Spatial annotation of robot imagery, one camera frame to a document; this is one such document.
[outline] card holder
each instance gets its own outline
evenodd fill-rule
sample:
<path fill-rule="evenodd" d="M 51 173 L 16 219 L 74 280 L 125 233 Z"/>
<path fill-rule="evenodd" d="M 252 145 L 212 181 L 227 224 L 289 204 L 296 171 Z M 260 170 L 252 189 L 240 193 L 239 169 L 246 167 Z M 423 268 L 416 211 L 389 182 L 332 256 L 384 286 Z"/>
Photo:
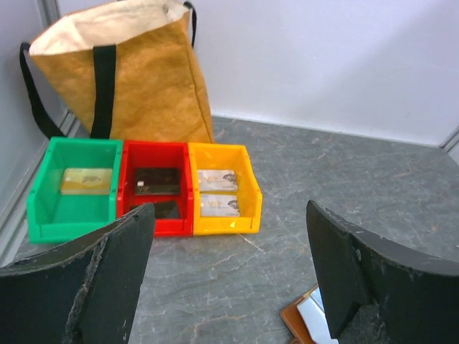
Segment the card holder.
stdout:
<path fill-rule="evenodd" d="M 297 306 L 302 303 L 302 301 L 307 299 L 314 290 L 315 288 L 312 288 L 310 291 L 305 293 L 295 302 L 289 304 L 289 306 L 285 307 L 280 312 L 280 317 L 295 336 L 290 344 L 314 344 L 311 336 L 309 335 L 308 328 L 306 327 L 303 318 L 301 317 L 301 314 L 297 308 Z"/>

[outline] bag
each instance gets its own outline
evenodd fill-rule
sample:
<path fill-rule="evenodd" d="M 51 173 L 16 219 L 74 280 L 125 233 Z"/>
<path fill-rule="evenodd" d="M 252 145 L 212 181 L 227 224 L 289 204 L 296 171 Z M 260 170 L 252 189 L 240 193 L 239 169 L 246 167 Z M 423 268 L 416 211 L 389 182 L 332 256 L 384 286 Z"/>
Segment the bag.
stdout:
<path fill-rule="evenodd" d="M 64 135 L 43 107 L 25 52 L 91 138 L 213 142 L 196 28 L 193 6 L 175 0 L 115 1 L 62 17 L 19 53 L 39 128 L 48 138 Z"/>

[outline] white wall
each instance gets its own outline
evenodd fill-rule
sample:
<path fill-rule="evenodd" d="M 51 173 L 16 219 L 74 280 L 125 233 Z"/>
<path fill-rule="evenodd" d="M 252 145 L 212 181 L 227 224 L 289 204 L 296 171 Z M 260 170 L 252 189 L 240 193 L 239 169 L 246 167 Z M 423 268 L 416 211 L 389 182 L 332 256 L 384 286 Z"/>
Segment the white wall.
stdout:
<path fill-rule="evenodd" d="M 13 196 L 31 162 L 47 142 L 32 117 L 19 69 L 19 45 L 44 28 L 36 1 L 0 0 L 0 214 Z M 54 119 L 63 106 L 57 94 L 31 63 L 37 89 Z"/>
<path fill-rule="evenodd" d="M 110 0 L 57 0 L 61 15 L 110 2 Z"/>
<path fill-rule="evenodd" d="M 428 145 L 459 125 L 459 1 L 193 3 L 216 115 Z"/>

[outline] yellow storage bin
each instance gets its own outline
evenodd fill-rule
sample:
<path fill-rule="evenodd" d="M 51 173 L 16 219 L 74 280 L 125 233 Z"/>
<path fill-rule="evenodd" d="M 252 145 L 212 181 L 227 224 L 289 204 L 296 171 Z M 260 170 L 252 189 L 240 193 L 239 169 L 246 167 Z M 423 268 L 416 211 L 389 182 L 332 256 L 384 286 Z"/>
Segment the yellow storage bin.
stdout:
<path fill-rule="evenodd" d="M 189 157 L 194 193 L 194 235 L 258 233 L 260 230 L 262 193 L 243 145 L 190 143 Z M 201 217 L 201 194 L 198 170 L 221 169 L 236 173 L 240 217 Z"/>

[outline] table surface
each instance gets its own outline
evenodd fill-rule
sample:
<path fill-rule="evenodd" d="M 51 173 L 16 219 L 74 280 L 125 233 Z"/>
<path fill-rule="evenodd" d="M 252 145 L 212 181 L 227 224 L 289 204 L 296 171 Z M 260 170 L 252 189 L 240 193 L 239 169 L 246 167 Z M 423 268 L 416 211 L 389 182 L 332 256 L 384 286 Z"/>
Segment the table surface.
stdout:
<path fill-rule="evenodd" d="M 260 233 L 156 239 L 130 344 L 288 343 L 279 312 L 316 283 L 309 199 L 459 262 L 459 166 L 443 151 L 223 118 L 214 131 L 249 150 L 264 196 Z M 26 238 L 17 257 L 43 249 Z"/>

